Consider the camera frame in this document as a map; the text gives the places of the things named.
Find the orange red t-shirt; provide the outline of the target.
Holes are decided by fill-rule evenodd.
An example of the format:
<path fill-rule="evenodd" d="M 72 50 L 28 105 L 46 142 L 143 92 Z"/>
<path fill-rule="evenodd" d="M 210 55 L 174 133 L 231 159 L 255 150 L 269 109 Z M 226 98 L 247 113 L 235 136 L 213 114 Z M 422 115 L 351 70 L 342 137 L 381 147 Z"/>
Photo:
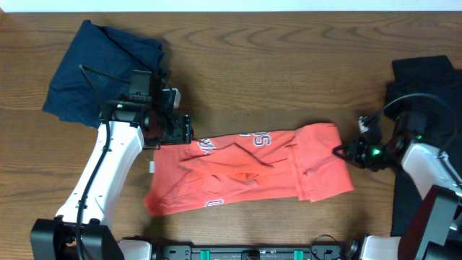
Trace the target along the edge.
<path fill-rule="evenodd" d="M 162 216 L 262 199 L 328 199 L 354 188 L 332 152 L 340 143 L 334 124 L 315 123 L 164 146 L 154 152 L 144 206 Z"/>

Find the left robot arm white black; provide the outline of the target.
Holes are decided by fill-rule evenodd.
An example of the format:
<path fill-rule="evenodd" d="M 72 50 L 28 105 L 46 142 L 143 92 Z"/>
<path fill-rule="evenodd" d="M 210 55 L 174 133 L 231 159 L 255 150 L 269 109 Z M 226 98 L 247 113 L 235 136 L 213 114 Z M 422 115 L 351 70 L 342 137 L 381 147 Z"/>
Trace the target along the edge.
<path fill-rule="evenodd" d="M 186 144 L 188 115 L 149 103 L 110 101 L 102 110 L 95 148 L 69 198 L 52 220 L 38 219 L 30 232 L 34 259 L 161 259 L 162 252 L 139 236 L 117 241 L 113 219 L 129 170 L 144 149 L 144 131 L 154 147 Z"/>

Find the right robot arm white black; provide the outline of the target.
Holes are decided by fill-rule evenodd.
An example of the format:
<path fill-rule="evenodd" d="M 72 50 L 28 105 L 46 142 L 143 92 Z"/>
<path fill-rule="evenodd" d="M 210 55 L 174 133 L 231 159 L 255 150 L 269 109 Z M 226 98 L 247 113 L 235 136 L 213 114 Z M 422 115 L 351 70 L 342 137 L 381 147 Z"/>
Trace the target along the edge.
<path fill-rule="evenodd" d="M 403 235 L 366 236 L 359 259 L 460 259 L 461 178 L 448 154 L 424 139 L 426 115 L 401 113 L 387 144 L 381 142 L 378 123 L 377 116 L 361 117 L 360 136 L 335 147 L 333 154 L 358 168 L 402 170 L 417 188 L 422 203 Z"/>

